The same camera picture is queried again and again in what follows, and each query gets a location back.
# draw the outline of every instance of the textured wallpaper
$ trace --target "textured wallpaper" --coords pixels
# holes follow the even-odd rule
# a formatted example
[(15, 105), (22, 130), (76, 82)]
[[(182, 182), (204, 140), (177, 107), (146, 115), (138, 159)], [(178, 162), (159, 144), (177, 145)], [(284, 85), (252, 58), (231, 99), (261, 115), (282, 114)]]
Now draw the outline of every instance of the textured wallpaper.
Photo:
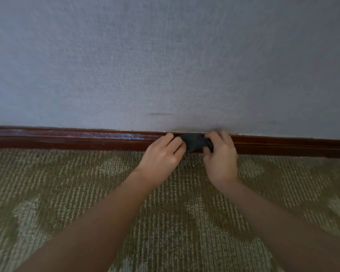
[(0, 0), (0, 125), (340, 139), (340, 0)]

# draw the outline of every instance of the baseboard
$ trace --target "baseboard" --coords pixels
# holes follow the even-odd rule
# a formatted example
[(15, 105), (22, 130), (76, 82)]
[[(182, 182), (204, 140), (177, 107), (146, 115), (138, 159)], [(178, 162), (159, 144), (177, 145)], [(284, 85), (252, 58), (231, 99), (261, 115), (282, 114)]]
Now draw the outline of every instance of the baseboard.
[[(0, 148), (145, 151), (164, 132), (0, 126)], [(232, 135), (243, 155), (340, 158), (340, 140)]]

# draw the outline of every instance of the green carpet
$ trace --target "green carpet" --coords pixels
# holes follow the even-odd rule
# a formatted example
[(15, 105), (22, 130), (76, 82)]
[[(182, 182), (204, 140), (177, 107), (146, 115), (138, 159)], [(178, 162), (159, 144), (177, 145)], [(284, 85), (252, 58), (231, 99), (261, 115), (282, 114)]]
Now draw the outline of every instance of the green carpet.
[[(115, 189), (142, 153), (0, 149), (0, 271)], [(241, 155), (239, 177), (340, 236), (340, 159)], [(237, 209), (186, 154), (145, 202), (110, 271), (282, 271)]]

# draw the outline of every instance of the bare skin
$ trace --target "bare skin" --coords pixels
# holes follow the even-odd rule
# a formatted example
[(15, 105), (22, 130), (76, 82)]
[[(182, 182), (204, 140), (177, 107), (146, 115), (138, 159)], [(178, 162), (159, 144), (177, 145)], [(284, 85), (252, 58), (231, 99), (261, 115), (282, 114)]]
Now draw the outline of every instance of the bare skin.
[[(299, 220), (244, 186), (237, 152), (222, 132), (206, 135), (204, 164), (213, 185), (245, 216), (286, 271), (340, 271), (340, 239)], [(176, 168), (186, 146), (173, 134), (146, 150), (139, 166), (112, 193), (30, 256), (16, 271), (107, 271), (147, 196)]]

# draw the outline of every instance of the striped carpet texture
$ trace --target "striped carpet texture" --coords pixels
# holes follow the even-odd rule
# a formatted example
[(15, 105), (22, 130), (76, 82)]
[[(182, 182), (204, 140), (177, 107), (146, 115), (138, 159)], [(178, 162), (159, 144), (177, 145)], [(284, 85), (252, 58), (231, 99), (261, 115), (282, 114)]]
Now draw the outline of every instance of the striped carpet texture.
[[(0, 271), (12, 271), (115, 189), (143, 153), (0, 149)], [(340, 159), (241, 155), (239, 177), (340, 236)], [(186, 154), (150, 194), (109, 271), (282, 271)]]

